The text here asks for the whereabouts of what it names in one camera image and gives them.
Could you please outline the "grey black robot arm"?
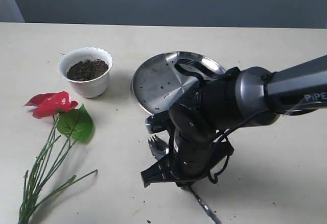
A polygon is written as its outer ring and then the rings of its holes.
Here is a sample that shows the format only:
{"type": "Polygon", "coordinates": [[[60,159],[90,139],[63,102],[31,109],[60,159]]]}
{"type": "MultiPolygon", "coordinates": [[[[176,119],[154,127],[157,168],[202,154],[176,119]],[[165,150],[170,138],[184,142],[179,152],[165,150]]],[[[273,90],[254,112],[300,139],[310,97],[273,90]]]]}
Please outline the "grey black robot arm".
{"type": "Polygon", "coordinates": [[[174,67],[196,82],[167,111],[146,120],[149,133],[170,136],[168,153],[141,173],[146,187],[173,182],[186,188],[204,178],[215,184],[218,173],[211,170],[229,162],[232,132],[326,108],[326,56],[277,72],[233,67],[217,74],[187,58],[174,67]]]}

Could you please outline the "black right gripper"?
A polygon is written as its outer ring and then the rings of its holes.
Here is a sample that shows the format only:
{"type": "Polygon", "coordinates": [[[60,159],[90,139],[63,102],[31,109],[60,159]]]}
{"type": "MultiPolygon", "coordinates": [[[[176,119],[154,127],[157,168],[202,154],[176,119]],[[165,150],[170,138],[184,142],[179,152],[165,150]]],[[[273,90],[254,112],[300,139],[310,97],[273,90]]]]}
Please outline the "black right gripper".
{"type": "Polygon", "coordinates": [[[234,127],[239,122],[235,81],[211,81],[203,86],[194,83],[169,108],[178,149],[171,164],[162,157],[141,171],[145,188],[152,183],[193,182],[203,177],[218,177],[226,170],[234,148],[222,134],[213,144],[216,131],[234,127]],[[211,170],[226,158],[214,175],[211,170]]]}

